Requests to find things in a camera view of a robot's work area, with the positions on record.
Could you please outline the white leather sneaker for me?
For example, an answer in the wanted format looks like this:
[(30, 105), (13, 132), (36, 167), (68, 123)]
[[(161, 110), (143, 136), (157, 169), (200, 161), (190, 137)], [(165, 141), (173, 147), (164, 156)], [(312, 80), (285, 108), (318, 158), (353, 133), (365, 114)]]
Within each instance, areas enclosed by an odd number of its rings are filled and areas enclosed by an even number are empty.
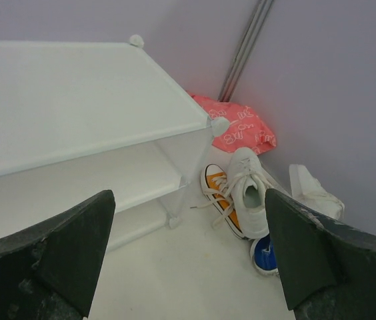
[(227, 190), (233, 201), (242, 237), (256, 240), (269, 234), (265, 193), (272, 188), (258, 156), (248, 147), (236, 150), (227, 171)]
[(341, 220), (345, 205), (327, 192), (304, 165), (290, 164), (291, 196), (304, 206), (335, 220)]

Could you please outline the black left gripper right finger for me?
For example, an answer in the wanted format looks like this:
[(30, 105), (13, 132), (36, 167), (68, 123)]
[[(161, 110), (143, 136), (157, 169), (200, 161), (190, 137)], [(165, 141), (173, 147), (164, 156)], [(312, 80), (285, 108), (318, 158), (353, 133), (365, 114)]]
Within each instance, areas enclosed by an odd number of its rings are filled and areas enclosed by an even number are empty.
[(276, 189), (267, 222), (287, 308), (296, 319), (376, 319), (376, 236)]

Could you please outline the blue canvas sneaker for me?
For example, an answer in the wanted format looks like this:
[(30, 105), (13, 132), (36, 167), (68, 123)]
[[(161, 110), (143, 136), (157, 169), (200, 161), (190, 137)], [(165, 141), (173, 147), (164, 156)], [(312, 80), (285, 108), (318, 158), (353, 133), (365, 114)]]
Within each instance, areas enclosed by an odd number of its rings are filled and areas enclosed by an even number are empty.
[(274, 246), (270, 235), (252, 242), (250, 257), (253, 266), (260, 274), (279, 276)]

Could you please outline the aluminium corner frame post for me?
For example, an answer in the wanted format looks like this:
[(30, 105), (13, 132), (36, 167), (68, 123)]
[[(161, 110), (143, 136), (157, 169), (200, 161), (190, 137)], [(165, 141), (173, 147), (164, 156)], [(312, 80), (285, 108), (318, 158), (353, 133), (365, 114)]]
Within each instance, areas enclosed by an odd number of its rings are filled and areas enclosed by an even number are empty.
[(219, 101), (228, 102), (231, 100), (273, 4), (274, 0), (256, 2), (231, 59), (219, 92)]

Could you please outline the orange canvas sneaker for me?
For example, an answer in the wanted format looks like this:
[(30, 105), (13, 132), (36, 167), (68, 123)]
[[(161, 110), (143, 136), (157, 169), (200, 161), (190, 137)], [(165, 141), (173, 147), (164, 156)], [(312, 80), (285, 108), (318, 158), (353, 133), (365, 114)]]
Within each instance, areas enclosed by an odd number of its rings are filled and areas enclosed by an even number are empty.
[(218, 229), (226, 223), (237, 238), (246, 239), (237, 218), (234, 202), (228, 192), (227, 175), (224, 170), (216, 164), (207, 165), (200, 174), (200, 185), (207, 202), (191, 208), (213, 207), (219, 216), (212, 222), (212, 228)]

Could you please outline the white plastic shoe cabinet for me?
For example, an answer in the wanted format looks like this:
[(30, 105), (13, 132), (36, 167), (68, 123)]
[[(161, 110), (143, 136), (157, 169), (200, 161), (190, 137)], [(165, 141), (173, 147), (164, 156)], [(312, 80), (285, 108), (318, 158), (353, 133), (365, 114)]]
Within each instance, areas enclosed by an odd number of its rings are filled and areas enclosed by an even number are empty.
[(0, 41), (0, 238), (109, 189), (113, 251), (180, 224), (229, 123), (127, 43)]

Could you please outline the pink patterned plastic bag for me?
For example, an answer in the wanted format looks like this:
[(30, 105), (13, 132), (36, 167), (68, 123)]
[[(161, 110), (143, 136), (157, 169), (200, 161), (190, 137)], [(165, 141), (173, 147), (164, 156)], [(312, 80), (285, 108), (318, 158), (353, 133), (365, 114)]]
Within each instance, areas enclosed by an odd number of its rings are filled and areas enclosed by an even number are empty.
[(223, 117), (229, 121), (229, 128), (213, 141), (213, 146), (234, 153), (241, 147), (248, 147), (256, 155), (268, 152), (277, 146), (277, 139), (264, 120), (247, 105), (220, 102), (212, 98), (189, 94), (212, 119)]

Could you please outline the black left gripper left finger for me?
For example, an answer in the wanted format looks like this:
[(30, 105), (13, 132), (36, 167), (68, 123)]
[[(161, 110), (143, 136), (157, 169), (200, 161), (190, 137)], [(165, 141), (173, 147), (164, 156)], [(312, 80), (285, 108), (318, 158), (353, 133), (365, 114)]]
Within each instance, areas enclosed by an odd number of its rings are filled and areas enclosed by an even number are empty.
[(0, 238), (0, 319), (87, 318), (114, 214), (104, 190)]

